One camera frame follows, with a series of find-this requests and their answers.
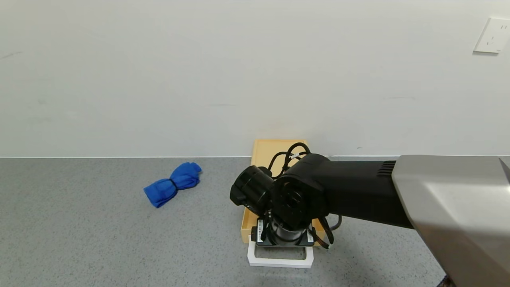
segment cable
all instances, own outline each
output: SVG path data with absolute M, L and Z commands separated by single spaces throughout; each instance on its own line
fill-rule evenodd
M 333 232 L 331 231 L 331 228 L 327 223 L 326 217 L 319 217 L 318 219 L 319 223 L 322 225 L 322 228 L 324 228 L 324 231 L 326 232 L 327 240 L 329 241 L 329 246 L 331 247 L 331 245 L 333 245 L 333 242 L 335 241 Z
M 320 246 L 322 246 L 323 248 L 325 249 L 329 249 L 330 245 L 326 242 L 324 242 L 324 240 L 322 240 L 316 233 L 315 233 L 315 230 L 313 229 L 310 229 L 310 227 L 307 228 L 308 232 L 310 232 L 310 234 L 312 235 L 312 237 L 314 238 L 315 241 L 317 241 L 319 243 Z
M 304 148 L 304 152 L 300 152 L 299 155 L 305 155 L 305 154 L 309 154 L 310 153 L 310 149 L 308 148 L 307 145 L 305 145 L 304 143 L 302 142 L 296 142 L 295 144 L 291 145 L 289 147 L 289 149 L 287 150 L 287 152 L 279 152 L 277 154 L 275 154 L 273 156 L 273 158 L 271 159 L 271 162 L 269 163 L 269 166 L 268 166 L 268 170 L 271 170 L 271 168 L 273 167 L 273 164 L 274 164 L 274 161 L 276 160 L 276 158 L 278 156 L 281 156 L 281 155 L 285 155 L 285 161 L 284 161 L 284 165 L 282 166 L 282 171 L 280 172 L 280 174 L 278 174 L 277 176 L 272 176 L 273 179 L 277 179 L 279 178 L 280 176 L 282 176 L 284 174 L 284 172 L 286 172 L 288 169 L 289 169 L 289 163 L 290 161 L 293 159 L 293 154 L 292 154 L 292 151 L 296 148 L 296 147 L 302 147 Z
M 271 168 L 273 167 L 273 164 L 274 164 L 274 161 L 276 160 L 277 157 L 281 156 L 281 155 L 284 155 L 284 154 L 287 154 L 287 152 L 279 152 L 277 154 L 275 154 L 273 156 L 273 159 L 271 159 L 271 163 L 269 164 L 269 166 L 267 167 L 268 170 L 271 170 Z
M 342 224 L 342 216 L 338 215 L 338 222 L 335 225 L 331 226 L 331 230 L 337 230 L 341 224 Z

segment folded towel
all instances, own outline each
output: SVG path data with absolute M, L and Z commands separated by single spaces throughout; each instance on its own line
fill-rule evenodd
M 164 178 L 144 188 L 143 191 L 149 201 L 156 208 L 160 208 L 167 201 L 172 199 L 178 190 L 196 186 L 200 179 L 198 173 L 202 169 L 194 162 L 185 162 L 177 167 L 170 178 Z

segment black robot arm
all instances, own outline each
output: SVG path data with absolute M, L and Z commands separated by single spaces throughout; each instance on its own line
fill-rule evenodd
M 394 164 L 330 161 L 309 153 L 275 180 L 266 168 L 248 167 L 236 179 L 230 198 L 264 220 L 264 228 L 269 229 L 264 234 L 272 245 L 298 245 L 303 238 L 296 234 L 304 236 L 312 219 L 319 219 L 332 243 L 325 219 L 330 213 L 413 228 L 391 178 Z

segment gray countertop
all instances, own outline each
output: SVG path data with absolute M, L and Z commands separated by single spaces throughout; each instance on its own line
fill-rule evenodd
M 156 209 L 181 162 L 200 184 Z M 414 230 L 345 218 L 309 270 L 250 267 L 230 186 L 249 158 L 0 159 L 0 286 L 436 286 Z

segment white outlet cover plate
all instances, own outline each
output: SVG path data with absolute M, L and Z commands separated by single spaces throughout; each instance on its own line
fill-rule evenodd
M 510 39 L 510 20 L 489 18 L 475 52 L 501 53 Z

